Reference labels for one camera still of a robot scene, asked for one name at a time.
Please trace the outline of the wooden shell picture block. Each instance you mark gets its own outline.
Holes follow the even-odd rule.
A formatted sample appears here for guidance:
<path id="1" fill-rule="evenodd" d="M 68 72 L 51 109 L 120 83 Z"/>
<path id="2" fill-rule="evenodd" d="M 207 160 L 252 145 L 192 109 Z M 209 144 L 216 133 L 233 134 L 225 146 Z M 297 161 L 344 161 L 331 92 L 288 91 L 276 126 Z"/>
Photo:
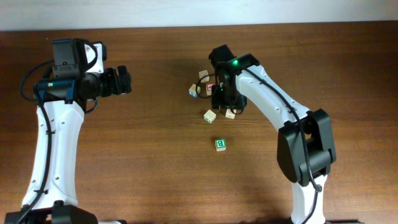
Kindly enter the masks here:
<path id="1" fill-rule="evenodd" d="M 235 119 L 236 116 L 236 110 L 231 110 L 231 109 L 227 109 L 225 116 L 229 119 Z"/>

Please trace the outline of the wooden block green side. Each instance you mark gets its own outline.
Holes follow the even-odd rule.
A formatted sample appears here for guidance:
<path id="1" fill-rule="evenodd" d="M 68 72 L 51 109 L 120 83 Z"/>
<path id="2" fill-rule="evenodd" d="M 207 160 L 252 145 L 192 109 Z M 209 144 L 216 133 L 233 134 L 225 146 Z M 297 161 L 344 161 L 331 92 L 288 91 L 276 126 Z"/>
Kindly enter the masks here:
<path id="1" fill-rule="evenodd" d="M 206 122 L 208 122 L 209 124 L 211 124 L 215 118 L 216 118 L 216 114 L 214 112 L 212 112 L 212 110 L 208 110 L 204 115 L 203 118 Z"/>

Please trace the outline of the green letter B block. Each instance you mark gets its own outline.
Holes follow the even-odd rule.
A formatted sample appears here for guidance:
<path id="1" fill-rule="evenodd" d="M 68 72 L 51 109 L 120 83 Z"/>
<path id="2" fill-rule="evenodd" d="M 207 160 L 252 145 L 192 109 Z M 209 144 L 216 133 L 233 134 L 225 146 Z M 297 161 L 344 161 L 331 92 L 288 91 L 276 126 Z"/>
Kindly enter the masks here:
<path id="1" fill-rule="evenodd" d="M 226 141 L 225 139 L 216 139 L 215 147 L 218 152 L 226 150 Z"/>

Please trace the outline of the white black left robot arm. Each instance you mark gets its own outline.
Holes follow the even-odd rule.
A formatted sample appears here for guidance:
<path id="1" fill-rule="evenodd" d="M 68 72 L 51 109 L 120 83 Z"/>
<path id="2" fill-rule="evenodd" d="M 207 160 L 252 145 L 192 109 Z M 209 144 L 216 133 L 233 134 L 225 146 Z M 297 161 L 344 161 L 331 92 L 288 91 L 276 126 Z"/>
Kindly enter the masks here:
<path id="1" fill-rule="evenodd" d="M 75 190 L 77 143 L 85 115 L 98 100 L 130 93 L 126 66 L 104 68 L 106 46 L 86 39 L 52 42 L 53 60 L 33 86 L 38 136 L 30 184 L 18 212 L 5 223 L 91 223 L 97 217 L 78 206 Z"/>

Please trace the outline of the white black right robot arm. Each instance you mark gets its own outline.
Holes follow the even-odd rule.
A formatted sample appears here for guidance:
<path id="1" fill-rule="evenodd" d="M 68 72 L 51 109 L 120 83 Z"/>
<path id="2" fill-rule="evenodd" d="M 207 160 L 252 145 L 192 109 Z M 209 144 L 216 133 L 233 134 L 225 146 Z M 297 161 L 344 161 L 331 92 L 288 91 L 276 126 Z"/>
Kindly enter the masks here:
<path id="1" fill-rule="evenodd" d="M 311 111 L 281 89 L 251 54 L 233 55 L 227 45 L 208 59 L 215 70 L 214 109 L 243 111 L 252 101 L 276 129 L 277 163 L 292 183 L 291 223 L 325 223 L 323 190 L 336 161 L 331 119 Z"/>

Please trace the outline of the red letter A block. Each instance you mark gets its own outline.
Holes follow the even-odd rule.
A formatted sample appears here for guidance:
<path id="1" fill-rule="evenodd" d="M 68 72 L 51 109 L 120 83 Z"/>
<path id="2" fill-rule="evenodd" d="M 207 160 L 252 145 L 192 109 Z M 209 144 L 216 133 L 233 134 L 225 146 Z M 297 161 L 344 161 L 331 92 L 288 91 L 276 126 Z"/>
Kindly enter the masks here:
<path id="1" fill-rule="evenodd" d="M 207 83 L 206 84 L 206 95 L 211 96 L 212 95 L 212 88 L 215 86 L 215 83 Z"/>

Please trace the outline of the plain wooden block upper left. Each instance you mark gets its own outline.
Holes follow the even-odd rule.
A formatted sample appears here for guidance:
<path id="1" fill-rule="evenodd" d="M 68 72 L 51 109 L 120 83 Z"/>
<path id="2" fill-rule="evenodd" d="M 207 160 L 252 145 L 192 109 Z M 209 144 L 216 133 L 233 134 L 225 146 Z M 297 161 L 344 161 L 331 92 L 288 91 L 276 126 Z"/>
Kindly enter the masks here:
<path id="1" fill-rule="evenodd" d="M 202 70 L 198 72 L 201 83 L 206 83 L 210 80 L 208 70 Z"/>

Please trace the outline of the wooden block blue side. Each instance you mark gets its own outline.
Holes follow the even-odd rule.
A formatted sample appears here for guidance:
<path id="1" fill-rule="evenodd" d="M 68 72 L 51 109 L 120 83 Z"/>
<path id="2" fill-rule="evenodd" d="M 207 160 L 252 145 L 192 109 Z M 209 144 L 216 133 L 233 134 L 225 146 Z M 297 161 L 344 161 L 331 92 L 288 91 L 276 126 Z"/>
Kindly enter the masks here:
<path id="1" fill-rule="evenodd" d="M 192 96 L 193 98 L 197 98 L 198 94 L 201 92 L 201 88 L 199 86 L 197 86 L 196 84 L 193 84 L 189 89 L 188 89 L 188 93 L 190 96 Z"/>

